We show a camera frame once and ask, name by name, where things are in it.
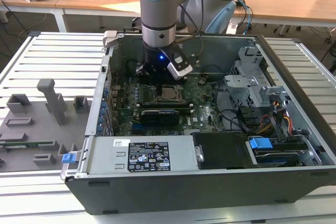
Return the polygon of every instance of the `circuit board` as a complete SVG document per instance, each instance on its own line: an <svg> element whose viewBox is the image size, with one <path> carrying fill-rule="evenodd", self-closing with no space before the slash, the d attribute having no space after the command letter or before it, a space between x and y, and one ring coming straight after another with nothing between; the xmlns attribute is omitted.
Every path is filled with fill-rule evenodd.
<svg viewBox="0 0 336 224"><path fill-rule="evenodd" d="M214 103L216 82L200 84L200 80L201 76L194 75L188 76L183 84L163 85L162 95L157 99L156 86L140 84L137 78L121 79L119 85L111 87L113 110L118 112L114 124L115 135L190 135L199 131L223 131L222 117L217 113ZM142 125L139 119L141 111L157 108L161 103L165 104L165 110L180 111L178 124Z"/></svg>

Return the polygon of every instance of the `slotted metal surface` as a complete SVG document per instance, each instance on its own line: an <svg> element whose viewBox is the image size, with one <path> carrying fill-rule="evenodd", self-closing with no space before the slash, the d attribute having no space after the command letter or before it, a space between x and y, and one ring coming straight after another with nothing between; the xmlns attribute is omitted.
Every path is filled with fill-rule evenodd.
<svg viewBox="0 0 336 224"><path fill-rule="evenodd" d="M73 47L64 51L64 47L71 47L71 41L76 41L73 44L76 49ZM31 101L44 101L44 97L35 88L40 78L54 78L55 89L62 92L65 100L72 100L73 95L78 93L92 98L102 58L102 45L96 45L100 41L102 34L42 33L37 38L28 38L0 74L0 118L8 111L6 102L11 93L20 91L29 94ZM294 64L288 67L304 89L333 89L333 83L316 66L311 65L315 63L302 50L296 50L297 44L290 39L269 41L274 46L282 46L276 50L277 54L285 64ZM287 50L287 44L296 47ZM289 62L305 62L306 66L300 67L297 63ZM310 96L313 103L331 125L336 125L333 108L335 99L319 95L318 92L316 94ZM41 171L37 174L0 173L0 223L209 224L250 223L251 220L260 219L267 219L267 223L336 223L336 186L319 188L294 204L91 216L64 185L59 173L60 171ZM144 202L150 200L150 197L149 194Z"/></svg>
<svg viewBox="0 0 336 224"><path fill-rule="evenodd" d="M291 39L267 38L266 40L336 132L335 78L302 44L295 43ZM276 85L281 85L271 68L268 72Z"/></svg>
<svg viewBox="0 0 336 224"><path fill-rule="evenodd" d="M41 78L53 78L56 93L65 100L76 95L92 99L103 56L102 35L41 33L29 37L0 84L0 123L8 113L6 103L12 94L24 93L30 101L45 101L36 89Z"/></svg>

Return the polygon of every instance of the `cable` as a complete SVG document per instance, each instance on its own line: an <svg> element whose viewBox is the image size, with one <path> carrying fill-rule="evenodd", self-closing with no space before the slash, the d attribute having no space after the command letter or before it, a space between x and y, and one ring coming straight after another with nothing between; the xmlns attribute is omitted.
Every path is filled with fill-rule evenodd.
<svg viewBox="0 0 336 224"><path fill-rule="evenodd" d="M196 25L196 23L193 21L193 19L191 18L191 16L189 15L189 13L187 12L187 10L184 8L183 5L180 5L180 8L184 11L184 13L187 15L187 17L190 19L190 21L193 23L193 25L195 26L196 28L196 31L198 31L198 27ZM201 34L199 34L199 39L201 40L201 49L200 51L198 52L197 54L197 57L203 52L203 48L204 48L204 45L203 45L203 38L201 36Z"/></svg>
<svg viewBox="0 0 336 224"><path fill-rule="evenodd" d="M43 22L46 20L46 18L47 18L47 14L45 13L45 14L44 14L44 19L43 19L42 21L40 21L40 22L38 22L38 23L36 23L36 24L33 24L33 25L27 27L27 30L31 29L31 28L34 27L34 26L37 26L37 25L43 23ZM18 40L20 43L22 43L22 42L20 41L20 38L21 38L20 36L21 36L21 34L22 34L24 31L25 31L25 30L22 30L21 33L19 34L18 38L17 38L17 40Z"/></svg>
<svg viewBox="0 0 336 224"><path fill-rule="evenodd" d="M8 30L7 30L6 26L5 26L5 24L3 24L2 22L0 22L0 24L1 24L2 27L4 28L4 30L5 30L5 32L6 32L7 35L15 36L15 37L17 37L17 38L19 38L19 39L22 39L22 37L19 37L19 36L15 35L15 34L10 34L10 33L8 32Z"/></svg>
<svg viewBox="0 0 336 224"><path fill-rule="evenodd" d="M308 28L316 35L316 36L318 36L319 38L321 38L321 39L325 39L325 38L322 38L319 34L317 34L313 29L311 29L311 27L310 26L308 26Z"/></svg>
<svg viewBox="0 0 336 224"><path fill-rule="evenodd" d="M200 28L198 29L198 31L195 32L195 33L192 34L192 35L183 37L183 38L181 38L181 39L177 39L177 40L175 41L176 43L181 43L181 42L183 42L183 41L192 39L192 38L194 38L196 35L198 35L198 34L201 32L201 29L202 29L202 26L203 26L203 22L204 22L204 0L201 0L201 6L202 6L202 21L201 21L201 26L200 26Z"/></svg>
<svg viewBox="0 0 336 224"><path fill-rule="evenodd" d="M247 8L247 6L245 5L245 3L243 3L241 0L238 0L241 5L244 7L244 9L247 11L247 14L248 14L248 22L247 22L247 27L245 28L243 34L246 34L250 24L251 24L251 15L250 15L250 11L249 11L249 8Z"/></svg>
<svg viewBox="0 0 336 224"><path fill-rule="evenodd" d="M0 52L0 54L1 54L1 55L3 55L3 56L6 56L6 57L9 57L9 58L11 58L9 55L7 55L7 54L4 54L3 52Z"/></svg>
<svg viewBox="0 0 336 224"><path fill-rule="evenodd" d="M222 69L221 69L219 66L215 65L215 64L209 64L209 65L204 66L204 67L201 69L200 73L204 73L205 69L207 69L207 68L209 68L209 67L215 67L215 68L217 68L222 74L224 74L224 72L222 71Z"/></svg>
<svg viewBox="0 0 336 224"><path fill-rule="evenodd" d="M314 31L317 31L318 33L322 33L322 34L329 35L328 33L325 33L325 32L323 32L323 31L319 31L319 30L317 30L317 29L314 28L314 27L311 27L311 26L310 26L310 28L313 29Z"/></svg>
<svg viewBox="0 0 336 224"><path fill-rule="evenodd" d="M10 50L10 48L8 47L6 41L4 40L4 38L0 35L0 39L2 40L2 42L4 43L5 47L7 48L8 52L10 53L11 56L13 56L12 51Z"/></svg>
<svg viewBox="0 0 336 224"><path fill-rule="evenodd" d="M29 34L29 32L27 31L27 29L22 25L22 23L20 22L20 20L15 16L14 12L12 12L11 9L8 8L8 6L5 4L5 2L3 2L2 0L0 0L0 1L7 8L7 10L13 15L13 17L18 21L18 23L22 26L22 28L24 29L24 31L26 31L26 33Z"/></svg>
<svg viewBox="0 0 336 224"><path fill-rule="evenodd" d="M247 11L246 11L246 9L245 9L245 8L243 8L243 9L244 9L245 15L244 15L243 20L242 20L242 21L240 22L240 24L237 26L237 28L239 28L239 27L244 23L244 21L245 21L245 19L246 19L246 16L247 16Z"/></svg>

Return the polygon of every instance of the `metal bracket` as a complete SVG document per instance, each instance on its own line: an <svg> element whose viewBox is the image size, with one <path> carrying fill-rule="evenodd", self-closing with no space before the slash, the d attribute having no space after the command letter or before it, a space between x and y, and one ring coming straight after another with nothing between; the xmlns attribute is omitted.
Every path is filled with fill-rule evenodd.
<svg viewBox="0 0 336 224"><path fill-rule="evenodd" d="M105 48L113 47L118 44L118 32L117 31L106 31L103 36L103 45Z"/></svg>
<svg viewBox="0 0 336 224"><path fill-rule="evenodd" d="M79 161L79 159L80 159L81 152L82 152L82 150L80 150L80 151L75 151L75 152L69 152L69 154L75 154L75 155L76 155L76 162L77 162L77 161ZM66 179L66 177L69 176L69 174L68 174L69 165L70 165L70 164L67 163L67 164L63 164L63 166L62 166L62 170L61 170L61 173L60 173L59 176L61 177L61 179L62 179L63 181Z"/></svg>
<svg viewBox="0 0 336 224"><path fill-rule="evenodd" d="M273 96L281 96L286 95L287 91L284 89L284 87L262 87L259 91L260 97L262 99L262 104L269 104L269 97L271 95Z"/></svg>
<svg viewBox="0 0 336 224"><path fill-rule="evenodd" d="M226 84L232 88L248 88L257 86L258 82L254 77L225 76Z"/></svg>

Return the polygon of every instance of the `wooden desk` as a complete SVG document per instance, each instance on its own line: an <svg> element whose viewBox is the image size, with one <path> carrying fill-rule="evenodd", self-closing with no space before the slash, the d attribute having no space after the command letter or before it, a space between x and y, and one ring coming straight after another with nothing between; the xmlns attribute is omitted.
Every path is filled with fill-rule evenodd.
<svg viewBox="0 0 336 224"><path fill-rule="evenodd" d="M24 0L2 0L14 12L28 12L28 13L56 13L56 2L58 0L40 0L27 2ZM5 12L7 8L0 2L0 19L7 23L8 19Z"/></svg>
<svg viewBox="0 0 336 224"><path fill-rule="evenodd" d="M65 14L140 17L139 0L3 0L17 12L53 13L61 32L67 32ZM253 23L336 26L336 0L246 0L254 11ZM244 15L237 8L232 19L238 24Z"/></svg>
<svg viewBox="0 0 336 224"><path fill-rule="evenodd" d="M253 9L253 23L320 27L336 25L336 0L246 0L246 3Z"/></svg>

